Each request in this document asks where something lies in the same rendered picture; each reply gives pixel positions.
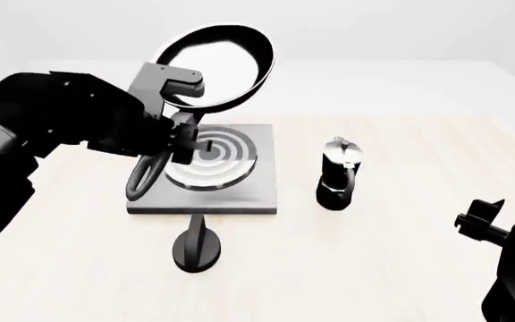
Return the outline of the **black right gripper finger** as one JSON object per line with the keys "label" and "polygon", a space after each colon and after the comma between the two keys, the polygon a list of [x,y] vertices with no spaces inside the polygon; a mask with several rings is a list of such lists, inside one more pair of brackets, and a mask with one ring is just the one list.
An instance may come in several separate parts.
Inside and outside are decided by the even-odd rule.
{"label": "black right gripper finger", "polygon": [[479,242],[505,242],[509,232],[478,216],[459,214],[454,222],[458,233]]}
{"label": "black right gripper finger", "polygon": [[472,200],[467,214],[480,219],[495,219],[505,203],[504,199],[490,203],[486,200]]}

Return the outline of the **black moka pot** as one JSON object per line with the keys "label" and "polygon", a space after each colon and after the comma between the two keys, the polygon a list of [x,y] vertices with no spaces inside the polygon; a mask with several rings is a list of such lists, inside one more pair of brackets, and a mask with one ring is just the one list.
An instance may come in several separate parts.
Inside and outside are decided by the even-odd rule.
{"label": "black moka pot", "polygon": [[351,204],[363,156],[362,149],[343,137],[335,137],[325,144],[316,189],[320,206],[331,211],[343,211]]}

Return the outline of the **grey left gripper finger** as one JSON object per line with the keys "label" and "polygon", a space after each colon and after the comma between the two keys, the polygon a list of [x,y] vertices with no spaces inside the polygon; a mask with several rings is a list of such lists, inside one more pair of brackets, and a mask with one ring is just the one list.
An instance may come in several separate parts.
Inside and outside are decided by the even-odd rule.
{"label": "grey left gripper finger", "polygon": [[176,112],[171,119],[174,121],[171,139],[172,162],[189,165],[197,149],[198,122],[194,114]]}
{"label": "grey left gripper finger", "polygon": [[199,98],[205,93],[200,72],[161,64],[144,63],[128,88],[128,93],[154,118],[163,116],[165,96],[180,95]]}

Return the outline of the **black frying pan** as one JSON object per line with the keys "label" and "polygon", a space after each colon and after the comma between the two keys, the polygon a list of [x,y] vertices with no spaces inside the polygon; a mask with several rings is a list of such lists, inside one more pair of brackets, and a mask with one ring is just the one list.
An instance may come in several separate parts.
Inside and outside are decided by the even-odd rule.
{"label": "black frying pan", "polygon": [[140,154],[139,162],[135,165],[129,177],[125,195],[127,200],[135,201],[145,195],[156,182],[168,163],[172,163],[171,139],[173,136],[174,121],[171,119],[176,112],[194,114],[199,123],[206,114],[216,114],[234,109],[254,96],[265,84],[267,77],[274,68],[275,51],[271,40],[258,29],[239,23],[214,23],[175,37],[171,42],[161,47],[155,57],[147,63],[173,66],[200,72],[202,68],[187,68],[173,64],[186,50],[198,50],[206,53],[212,45],[231,45],[248,55],[256,70],[251,74],[251,83],[242,90],[237,90],[225,98],[203,104],[191,104],[184,101],[186,96],[165,96],[163,116],[154,118],[146,114],[151,120],[161,122],[159,128],[162,134],[149,136],[155,143],[163,145],[163,149],[153,156]]}

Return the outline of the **black stove knob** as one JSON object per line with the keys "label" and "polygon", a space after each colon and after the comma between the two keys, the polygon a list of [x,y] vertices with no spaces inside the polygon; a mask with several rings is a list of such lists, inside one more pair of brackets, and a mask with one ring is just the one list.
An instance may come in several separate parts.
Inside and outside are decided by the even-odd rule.
{"label": "black stove knob", "polygon": [[201,214],[192,215],[188,230],[173,243],[174,264],[186,273],[202,273],[211,268],[221,256],[221,241],[206,225]]}

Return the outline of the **grey square stove base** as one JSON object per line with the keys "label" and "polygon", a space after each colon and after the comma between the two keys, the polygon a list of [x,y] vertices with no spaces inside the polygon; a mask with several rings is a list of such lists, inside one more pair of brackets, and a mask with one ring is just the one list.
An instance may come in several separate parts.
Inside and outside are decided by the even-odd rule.
{"label": "grey square stove base", "polygon": [[252,139],[257,147],[257,165],[251,174],[232,187],[216,191],[194,191],[170,182],[164,170],[145,195],[127,203],[129,214],[275,214],[277,195],[272,125],[217,126],[233,128]]}

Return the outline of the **round ringed stove burner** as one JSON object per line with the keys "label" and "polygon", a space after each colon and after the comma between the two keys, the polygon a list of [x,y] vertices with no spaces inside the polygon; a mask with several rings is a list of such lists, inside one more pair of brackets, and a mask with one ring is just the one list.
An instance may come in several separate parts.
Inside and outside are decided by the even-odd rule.
{"label": "round ringed stove burner", "polygon": [[191,163],[169,163],[165,177],[178,187],[194,191],[216,191],[246,179],[258,161],[257,147],[246,134],[233,128],[203,125]]}

